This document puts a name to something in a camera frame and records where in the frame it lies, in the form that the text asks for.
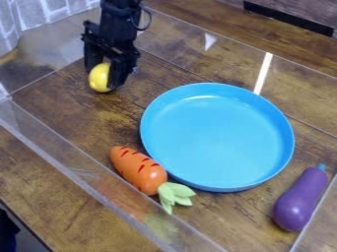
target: plate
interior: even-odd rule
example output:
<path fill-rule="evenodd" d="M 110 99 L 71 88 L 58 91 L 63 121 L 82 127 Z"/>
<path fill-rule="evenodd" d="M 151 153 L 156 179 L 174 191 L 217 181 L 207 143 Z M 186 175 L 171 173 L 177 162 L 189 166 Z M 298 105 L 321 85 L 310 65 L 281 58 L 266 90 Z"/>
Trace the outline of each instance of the plate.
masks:
<path fill-rule="evenodd" d="M 143 112 L 139 133 L 169 174 L 211 192 L 246 190 L 267 181 L 296 147 L 282 111 L 259 95 L 215 83 L 162 94 Z"/>

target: eggplant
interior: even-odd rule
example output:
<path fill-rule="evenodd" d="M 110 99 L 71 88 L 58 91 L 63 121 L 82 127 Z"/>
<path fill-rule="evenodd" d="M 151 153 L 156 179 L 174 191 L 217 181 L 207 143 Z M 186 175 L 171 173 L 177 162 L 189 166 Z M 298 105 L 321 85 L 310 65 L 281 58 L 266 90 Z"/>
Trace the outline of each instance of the eggplant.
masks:
<path fill-rule="evenodd" d="M 304 229 L 326 185 L 325 165 L 309 167 L 274 205 L 273 219 L 282 229 Z"/>

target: orange carrot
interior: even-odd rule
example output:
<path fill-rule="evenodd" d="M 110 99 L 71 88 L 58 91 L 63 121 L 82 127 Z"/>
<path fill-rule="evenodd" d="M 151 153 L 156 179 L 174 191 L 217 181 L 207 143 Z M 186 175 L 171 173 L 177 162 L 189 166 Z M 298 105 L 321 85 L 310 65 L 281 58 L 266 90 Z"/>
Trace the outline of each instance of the orange carrot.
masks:
<path fill-rule="evenodd" d="M 171 206 L 175 203 L 193 206 L 190 197 L 195 192 L 185 185 L 167 182 L 165 168 L 150 157 L 122 146 L 111 148 L 110 157 L 126 181 L 146 195 L 159 194 L 162 206 L 169 214 L 173 213 Z"/>
<path fill-rule="evenodd" d="M 146 155 L 127 147 L 112 147 L 111 160 L 120 175 L 146 195 L 155 195 L 167 181 L 165 168 Z"/>

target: toy lemon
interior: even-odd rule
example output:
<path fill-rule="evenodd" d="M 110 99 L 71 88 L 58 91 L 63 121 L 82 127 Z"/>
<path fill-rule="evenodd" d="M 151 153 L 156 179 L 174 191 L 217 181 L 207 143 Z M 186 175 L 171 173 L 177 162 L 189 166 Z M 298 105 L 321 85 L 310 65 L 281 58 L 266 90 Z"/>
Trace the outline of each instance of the toy lemon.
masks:
<path fill-rule="evenodd" d="M 107 87 L 110 78 L 110 63 L 100 63 L 90 72 L 90 87 L 99 93 L 106 93 L 111 89 Z"/>

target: wooden surface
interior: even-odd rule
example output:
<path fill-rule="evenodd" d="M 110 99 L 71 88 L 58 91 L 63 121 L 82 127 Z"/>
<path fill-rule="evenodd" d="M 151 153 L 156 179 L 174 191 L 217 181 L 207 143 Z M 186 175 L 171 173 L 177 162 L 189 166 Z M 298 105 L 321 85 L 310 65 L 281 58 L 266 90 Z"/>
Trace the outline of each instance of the wooden surface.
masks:
<path fill-rule="evenodd" d="M 243 8 L 242 0 L 218 0 L 222 3 L 230 4 L 238 8 Z M 337 3 L 334 0 L 249 0 L 273 10 L 288 13 L 296 17 L 314 21 L 334 30 L 337 29 Z"/>
<path fill-rule="evenodd" d="M 321 61 L 328 51 L 320 42 L 328 46 L 333 44 L 322 36 L 305 32 L 305 39 L 317 44 L 317 50 L 309 52 L 308 47 L 300 47 L 304 43 L 300 40 L 302 31 L 297 29 L 292 29 L 294 36 L 290 38 L 292 31 L 284 25 L 258 23 L 259 18 L 241 13 L 241 19 L 261 24 L 262 29 L 257 26 L 255 30 L 250 30 L 249 26 L 243 28 L 243 23 L 238 22 L 239 13 L 221 9 L 214 2 L 210 2 L 213 4 L 209 4 L 209 11 L 202 16 L 198 10 L 206 3 L 203 0 L 198 3 L 194 1 L 194 5 L 189 5 L 191 0 L 159 2 L 147 1 L 152 7 L 214 32 L 231 34 L 235 39 L 262 48 L 266 46 L 266 49 L 273 48 L 314 68 L 336 73 L 336 54 Z M 281 42 L 266 36 L 274 28 L 281 28 L 278 36 L 285 33 Z M 179 37 L 182 31 L 171 29 L 166 32 Z M 170 42 L 165 37 L 163 44 Z M 178 45 L 181 43 L 171 44 L 169 53 L 179 51 L 181 47 L 175 48 Z M 239 51 L 253 56 L 239 61 Z M 107 158 L 112 145 L 128 145 L 143 151 L 138 123 L 144 107 L 158 95 L 183 84 L 206 80 L 229 82 L 249 90 L 254 87 L 251 79 L 257 76 L 263 53 L 254 50 L 242 52 L 242 47 L 226 40 L 218 40 L 205 54 L 198 53 L 195 43 L 183 52 L 177 60 L 190 62 L 185 65 L 189 71 L 143 53 L 138 74 L 111 94 L 96 94 L 90 90 L 80 60 L 16 92 L 13 100 L 86 153 L 114 169 Z M 308 62 L 306 52 L 312 57 Z M 253 190 L 233 194 L 198 191 L 195 206 L 175 208 L 175 214 L 229 251 L 289 251 L 296 234 L 281 231 L 273 224 L 274 202 L 308 166 L 325 162 L 329 178 L 337 167 L 336 80 L 278 59 L 273 61 L 270 72 L 262 95 L 290 116 L 296 133 L 294 158 L 288 168 Z M 3 129 L 0 136 L 1 200 L 55 251 L 158 250 Z"/>

